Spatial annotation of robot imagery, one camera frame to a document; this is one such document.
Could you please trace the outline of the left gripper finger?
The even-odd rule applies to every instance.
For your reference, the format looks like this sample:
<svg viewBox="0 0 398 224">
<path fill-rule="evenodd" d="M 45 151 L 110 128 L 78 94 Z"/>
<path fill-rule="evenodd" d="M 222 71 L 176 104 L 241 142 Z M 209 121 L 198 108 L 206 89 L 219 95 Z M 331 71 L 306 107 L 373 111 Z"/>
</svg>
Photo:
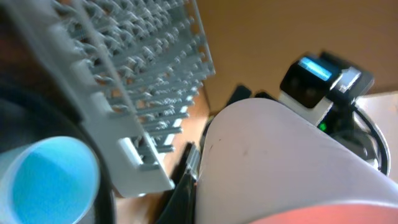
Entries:
<svg viewBox="0 0 398 224">
<path fill-rule="evenodd" d="M 194 142 L 185 145 L 180 163 L 172 173 L 175 188 L 165 193 L 156 224 L 193 224 L 201 152 Z"/>
</svg>

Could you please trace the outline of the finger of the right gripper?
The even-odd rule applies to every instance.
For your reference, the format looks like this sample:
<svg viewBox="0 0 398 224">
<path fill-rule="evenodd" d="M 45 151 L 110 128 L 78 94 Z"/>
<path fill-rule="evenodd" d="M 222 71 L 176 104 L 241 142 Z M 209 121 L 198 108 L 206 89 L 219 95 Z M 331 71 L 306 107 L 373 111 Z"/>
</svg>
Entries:
<svg viewBox="0 0 398 224">
<path fill-rule="evenodd" d="M 238 85 L 226 103 L 229 106 L 237 101 L 245 100 L 252 95 L 252 91 L 244 85 Z"/>
<path fill-rule="evenodd" d="M 273 101 L 277 101 L 273 96 L 271 96 L 270 94 L 268 94 L 268 92 L 266 91 L 258 91 L 256 92 L 256 94 L 254 95 L 255 98 L 265 98 L 268 100 L 273 100 Z"/>
</svg>

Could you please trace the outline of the pink cup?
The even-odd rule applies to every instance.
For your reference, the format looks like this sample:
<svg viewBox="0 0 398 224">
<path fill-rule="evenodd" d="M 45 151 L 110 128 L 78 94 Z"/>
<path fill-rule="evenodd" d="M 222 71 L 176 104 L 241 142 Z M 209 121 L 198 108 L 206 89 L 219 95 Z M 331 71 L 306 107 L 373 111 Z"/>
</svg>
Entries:
<svg viewBox="0 0 398 224">
<path fill-rule="evenodd" d="M 272 100 L 233 103 L 208 129 L 196 223 L 396 223 L 397 184 Z"/>
</svg>

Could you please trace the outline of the blue cup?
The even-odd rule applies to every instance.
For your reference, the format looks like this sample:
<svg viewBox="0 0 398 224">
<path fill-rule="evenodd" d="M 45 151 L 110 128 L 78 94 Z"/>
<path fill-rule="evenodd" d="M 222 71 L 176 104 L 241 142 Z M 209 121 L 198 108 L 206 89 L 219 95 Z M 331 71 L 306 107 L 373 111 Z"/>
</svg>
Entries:
<svg viewBox="0 0 398 224">
<path fill-rule="evenodd" d="M 1 223 L 78 223 L 100 187 L 93 150 L 68 136 L 1 153 Z"/>
</svg>

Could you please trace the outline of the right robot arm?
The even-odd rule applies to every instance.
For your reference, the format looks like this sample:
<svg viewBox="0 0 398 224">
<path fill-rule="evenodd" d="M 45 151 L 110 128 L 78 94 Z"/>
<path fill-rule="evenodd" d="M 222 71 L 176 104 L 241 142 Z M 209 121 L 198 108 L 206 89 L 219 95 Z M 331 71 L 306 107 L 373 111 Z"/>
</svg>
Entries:
<svg viewBox="0 0 398 224">
<path fill-rule="evenodd" d="M 253 93 L 248 87 L 238 85 L 228 104 L 248 98 L 280 103 L 379 172 L 389 175 L 391 151 L 387 141 L 357 103 L 373 84 L 371 72 L 332 52 L 304 53 L 288 68 L 277 97 L 264 90 Z"/>
</svg>

